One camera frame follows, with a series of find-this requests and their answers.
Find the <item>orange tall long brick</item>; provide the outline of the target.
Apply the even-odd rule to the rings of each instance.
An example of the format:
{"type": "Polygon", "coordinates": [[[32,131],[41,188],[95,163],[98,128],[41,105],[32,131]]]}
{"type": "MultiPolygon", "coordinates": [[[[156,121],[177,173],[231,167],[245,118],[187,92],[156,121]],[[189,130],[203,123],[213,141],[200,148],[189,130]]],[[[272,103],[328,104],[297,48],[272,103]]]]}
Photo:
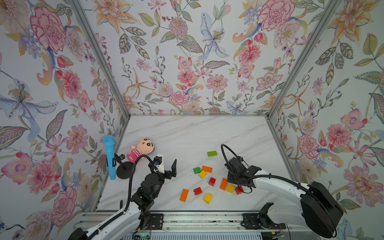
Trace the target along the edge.
{"type": "Polygon", "coordinates": [[[227,185],[228,185],[228,181],[227,181],[227,179],[222,179],[222,182],[221,182],[221,184],[220,184],[220,189],[221,190],[223,190],[223,191],[226,191],[226,189],[227,189],[227,185]]]}

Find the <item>red long brick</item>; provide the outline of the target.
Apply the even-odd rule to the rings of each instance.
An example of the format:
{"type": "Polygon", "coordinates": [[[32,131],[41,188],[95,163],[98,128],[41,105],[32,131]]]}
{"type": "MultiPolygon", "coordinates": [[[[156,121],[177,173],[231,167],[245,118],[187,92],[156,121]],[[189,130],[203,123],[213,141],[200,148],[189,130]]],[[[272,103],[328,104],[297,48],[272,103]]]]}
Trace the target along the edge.
{"type": "Polygon", "coordinates": [[[200,195],[200,194],[202,194],[202,193],[203,193],[203,191],[202,191],[201,188],[196,188],[196,189],[194,189],[194,194],[195,194],[195,196],[198,196],[198,195],[200,195]]]}

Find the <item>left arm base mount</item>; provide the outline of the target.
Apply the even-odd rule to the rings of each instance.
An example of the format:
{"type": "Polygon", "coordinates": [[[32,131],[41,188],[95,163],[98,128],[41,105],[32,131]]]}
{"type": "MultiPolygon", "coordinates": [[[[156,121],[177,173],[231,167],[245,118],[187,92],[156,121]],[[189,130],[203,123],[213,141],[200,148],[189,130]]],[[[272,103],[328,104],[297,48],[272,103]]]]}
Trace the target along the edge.
{"type": "Polygon", "coordinates": [[[164,224],[164,214],[146,213],[139,217],[140,230],[162,230],[164,224]]]}

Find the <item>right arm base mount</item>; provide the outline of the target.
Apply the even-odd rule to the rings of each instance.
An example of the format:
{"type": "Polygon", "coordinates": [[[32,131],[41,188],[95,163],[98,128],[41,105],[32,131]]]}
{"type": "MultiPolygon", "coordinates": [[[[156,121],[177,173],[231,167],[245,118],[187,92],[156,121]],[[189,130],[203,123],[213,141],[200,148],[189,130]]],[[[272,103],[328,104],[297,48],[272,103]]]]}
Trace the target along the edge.
{"type": "Polygon", "coordinates": [[[277,224],[273,222],[269,216],[268,211],[274,203],[266,203],[262,209],[257,213],[242,214],[243,220],[241,226],[246,230],[283,230],[286,228],[285,224],[277,224]]]}

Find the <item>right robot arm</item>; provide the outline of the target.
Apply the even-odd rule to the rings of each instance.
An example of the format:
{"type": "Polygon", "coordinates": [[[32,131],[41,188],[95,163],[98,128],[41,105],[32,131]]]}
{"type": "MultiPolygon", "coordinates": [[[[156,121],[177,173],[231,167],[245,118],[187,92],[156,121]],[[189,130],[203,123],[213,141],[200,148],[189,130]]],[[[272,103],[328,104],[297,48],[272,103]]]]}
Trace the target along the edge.
{"type": "Polygon", "coordinates": [[[308,227],[323,238],[337,236],[337,226],[344,212],[321,183],[294,182],[256,166],[246,167],[240,157],[227,160],[225,167],[228,182],[239,189],[261,189],[288,201],[287,204],[265,203],[256,216],[245,221],[246,226],[271,229],[279,224],[292,224],[308,227]]]}

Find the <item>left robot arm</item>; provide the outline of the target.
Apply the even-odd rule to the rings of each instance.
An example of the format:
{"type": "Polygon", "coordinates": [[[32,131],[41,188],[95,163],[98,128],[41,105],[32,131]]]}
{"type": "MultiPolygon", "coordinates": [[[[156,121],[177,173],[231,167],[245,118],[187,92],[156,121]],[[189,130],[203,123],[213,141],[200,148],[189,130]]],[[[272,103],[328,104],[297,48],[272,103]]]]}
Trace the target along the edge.
{"type": "Polygon", "coordinates": [[[149,163],[148,174],[138,190],[132,194],[129,189],[127,204],[119,211],[94,227],[83,230],[77,228],[69,236],[70,240],[120,240],[129,233],[138,233],[150,224],[150,208],[159,196],[165,180],[177,176],[177,160],[171,170],[164,169],[164,157],[158,155],[149,163]]]}

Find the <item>lime green long brick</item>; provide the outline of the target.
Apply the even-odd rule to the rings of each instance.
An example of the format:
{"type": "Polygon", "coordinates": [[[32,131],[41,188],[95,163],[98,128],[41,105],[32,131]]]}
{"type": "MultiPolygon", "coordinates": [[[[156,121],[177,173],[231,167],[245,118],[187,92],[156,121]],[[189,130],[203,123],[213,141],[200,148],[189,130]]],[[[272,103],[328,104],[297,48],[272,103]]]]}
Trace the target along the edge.
{"type": "Polygon", "coordinates": [[[217,155],[218,155],[217,151],[210,151],[210,152],[207,152],[207,156],[208,156],[208,157],[214,157],[214,156],[217,156],[217,155]]]}

